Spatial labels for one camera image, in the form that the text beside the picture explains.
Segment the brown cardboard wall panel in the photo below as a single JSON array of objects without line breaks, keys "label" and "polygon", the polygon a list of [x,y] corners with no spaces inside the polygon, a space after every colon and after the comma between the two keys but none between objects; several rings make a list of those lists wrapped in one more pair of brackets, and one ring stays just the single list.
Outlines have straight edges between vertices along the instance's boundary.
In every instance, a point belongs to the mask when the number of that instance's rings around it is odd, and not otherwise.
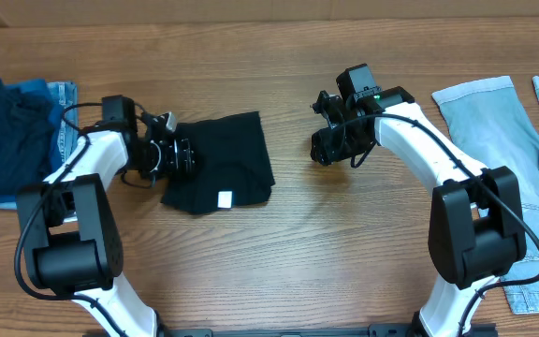
[{"label": "brown cardboard wall panel", "polygon": [[539,16],[539,0],[0,0],[0,27]]}]

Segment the black t-shirt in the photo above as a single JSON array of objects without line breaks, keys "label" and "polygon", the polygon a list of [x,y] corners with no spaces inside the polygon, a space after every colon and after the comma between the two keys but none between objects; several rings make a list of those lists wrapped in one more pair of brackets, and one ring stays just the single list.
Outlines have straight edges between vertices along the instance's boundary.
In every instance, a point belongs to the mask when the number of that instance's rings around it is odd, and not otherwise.
[{"label": "black t-shirt", "polygon": [[176,134],[190,140],[194,172],[170,179],[162,204],[202,215],[270,199],[275,180],[257,111],[180,123]]}]

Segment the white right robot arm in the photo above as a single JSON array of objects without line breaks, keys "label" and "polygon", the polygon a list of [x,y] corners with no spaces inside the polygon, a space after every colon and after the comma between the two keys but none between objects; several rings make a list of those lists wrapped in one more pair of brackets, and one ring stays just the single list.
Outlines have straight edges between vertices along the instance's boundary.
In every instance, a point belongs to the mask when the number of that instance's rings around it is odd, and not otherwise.
[{"label": "white right robot arm", "polygon": [[428,302],[409,325],[380,324],[370,336],[495,336],[471,323],[486,292],[527,252],[516,175],[488,168],[430,123],[402,87],[378,86],[365,64],[337,78],[340,92],[319,93],[313,111],[327,127],[312,136],[311,158],[359,167],[374,146],[402,160],[431,197],[428,247],[438,272]]}]

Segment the light blue jeans, right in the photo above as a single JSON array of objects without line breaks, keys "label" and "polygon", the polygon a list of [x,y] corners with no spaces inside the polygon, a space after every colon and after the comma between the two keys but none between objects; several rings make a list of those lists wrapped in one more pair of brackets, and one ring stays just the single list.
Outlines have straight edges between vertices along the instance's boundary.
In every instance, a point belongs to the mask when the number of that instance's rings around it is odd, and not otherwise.
[{"label": "light blue jeans, right", "polygon": [[[539,103],[539,76],[532,79]],[[539,238],[539,135],[508,76],[470,81],[432,95],[453,143],[495,169],[517,176],[523,219]],[[539,314],[539,282],[504,290],[516,315]]]}]

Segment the folded light blue jeans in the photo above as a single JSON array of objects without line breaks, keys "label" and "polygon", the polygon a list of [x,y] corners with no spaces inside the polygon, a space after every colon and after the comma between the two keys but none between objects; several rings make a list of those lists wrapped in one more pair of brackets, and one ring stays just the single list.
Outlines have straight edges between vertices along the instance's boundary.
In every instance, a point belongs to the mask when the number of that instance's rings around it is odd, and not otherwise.
[{"label": "folded light blue jeans", "polygon": [[[6,87],[19,89],[22,93],[44,96],[52,103],[49,121],[55,129],[51,137],[50,161],[52,168],[57,170],[77,147],[78,132],[61,118],[63,109],[78,103],[77,84],[73,81],[33,79],[6,84]],[[0,209],[15,210],[16,208],[14,195],[0,195]]]}]

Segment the folded dark blue shirt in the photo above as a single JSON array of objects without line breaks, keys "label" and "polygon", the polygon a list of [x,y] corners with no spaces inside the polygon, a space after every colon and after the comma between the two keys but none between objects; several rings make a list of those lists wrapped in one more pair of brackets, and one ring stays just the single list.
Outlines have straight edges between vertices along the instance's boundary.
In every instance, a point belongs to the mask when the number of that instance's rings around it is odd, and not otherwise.
[{"label": "folded dark blue shirt", "polygon": [[5,84],[0,78],[0,197],[15,195],[61,166],[61,112],[44,80]]}]

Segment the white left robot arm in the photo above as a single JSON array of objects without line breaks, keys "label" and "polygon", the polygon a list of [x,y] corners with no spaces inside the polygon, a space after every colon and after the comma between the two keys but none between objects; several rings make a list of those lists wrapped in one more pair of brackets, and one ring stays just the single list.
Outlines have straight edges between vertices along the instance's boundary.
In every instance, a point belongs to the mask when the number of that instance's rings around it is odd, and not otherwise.
[{"label": "white left robot arm", "polygon": [[150,185],[191,175],[195,155],[175,115],[153,115],[123,95],[96,102],[102,118],[79,127],[75,151],[16,196],[21,235],[14,254],[19,287],[38,300],[73,301],[108,336],[168,336],[123,272],[124,249],[107,190],[134,170]]}]

